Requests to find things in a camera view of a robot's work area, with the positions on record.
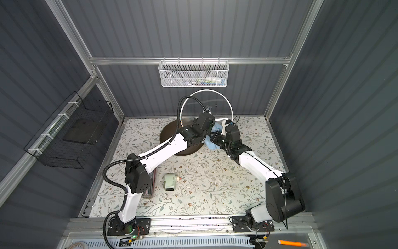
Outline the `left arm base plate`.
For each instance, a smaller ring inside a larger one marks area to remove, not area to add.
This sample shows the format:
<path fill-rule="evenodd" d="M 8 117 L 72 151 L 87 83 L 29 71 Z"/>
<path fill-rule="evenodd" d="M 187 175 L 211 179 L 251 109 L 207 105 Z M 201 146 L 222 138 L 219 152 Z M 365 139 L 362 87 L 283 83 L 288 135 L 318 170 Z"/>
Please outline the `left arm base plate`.
<path fill-rule="evenodd" d="M 146 236 L 151 228 L 150 218 L 135 218 L 123 223 L 118 217 L 111 218 L 106 231 L 107 236 Z"/>

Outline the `light blue microfiber cloth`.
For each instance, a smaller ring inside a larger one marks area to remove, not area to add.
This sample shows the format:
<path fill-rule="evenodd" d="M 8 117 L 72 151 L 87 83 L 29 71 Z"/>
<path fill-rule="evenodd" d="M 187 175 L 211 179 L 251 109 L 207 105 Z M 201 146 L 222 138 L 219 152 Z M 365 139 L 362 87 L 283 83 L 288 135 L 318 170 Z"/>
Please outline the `light blue microfiber cloth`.
<path fill-rule="evenodd" d="M 220 146 L 217 142 L 214 143 L 214 141 L 216 140 L 216 136 L 222 132 L 222 129 L 222 125 L 216 122 L 211 129 L 210 135 L 207 135 L 201 143 L 203 143 L 209 150 L 219 150 Z"/>

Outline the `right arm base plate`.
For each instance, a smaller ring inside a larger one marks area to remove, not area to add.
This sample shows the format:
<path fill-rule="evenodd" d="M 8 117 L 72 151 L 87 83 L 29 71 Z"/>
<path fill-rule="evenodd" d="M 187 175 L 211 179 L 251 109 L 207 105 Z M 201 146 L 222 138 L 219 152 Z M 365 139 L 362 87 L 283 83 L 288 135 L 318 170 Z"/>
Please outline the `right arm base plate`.
<path fill-rule="evenodd" d="M 230 223 L 232 224 L 233 231 L 235 233 L 243 233 L 243 232 L 270 233 L 275 231 L 272 221 L 257 223 L 254 221 L 254 219 L 250 218 L 248 215 L 232 216 L 230 218 Z"/>

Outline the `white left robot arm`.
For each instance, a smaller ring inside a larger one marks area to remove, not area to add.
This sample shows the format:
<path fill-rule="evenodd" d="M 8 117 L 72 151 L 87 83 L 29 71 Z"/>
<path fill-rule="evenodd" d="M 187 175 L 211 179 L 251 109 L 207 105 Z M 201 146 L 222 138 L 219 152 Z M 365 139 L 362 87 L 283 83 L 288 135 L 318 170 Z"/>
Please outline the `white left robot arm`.
<path fill-rule="evenodd" d="M 210 135 L 214 124 L 213 115 L 202 113 L 193 124 L 177 129 L 169 140 L 144 154 L 130 158 L 125 168 L 127 192 L 124 194 L 123 205 L 118 214 L 121 222 L 127 224 L 136 218 L 142 194 L 151 183 L 149 174 L 175 154 L 202 143 Z"/>

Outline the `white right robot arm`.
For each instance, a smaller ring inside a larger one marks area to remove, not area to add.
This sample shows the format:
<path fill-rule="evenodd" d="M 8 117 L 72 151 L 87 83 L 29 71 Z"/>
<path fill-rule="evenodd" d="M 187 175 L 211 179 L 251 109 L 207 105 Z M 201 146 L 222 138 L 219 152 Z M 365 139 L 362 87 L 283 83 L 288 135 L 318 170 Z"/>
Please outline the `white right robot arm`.
<path fill-rule="evenodd" d="M 288 228 L 287 219 L 305 211 L 306 205 L 296 177 L 292 173 L 284 173 L 271 167 L 243 144 L 237 125 L 232 122 L 224 126 L 216 123 L 209 141 L 223 149 L 231 160 L 262 183 L 265 201 L 249 208 L 245 214 L 249 229 L 256 230 L 258 226 L 266 228 L 264 223 L 270 221 L 283 223 Z"/>

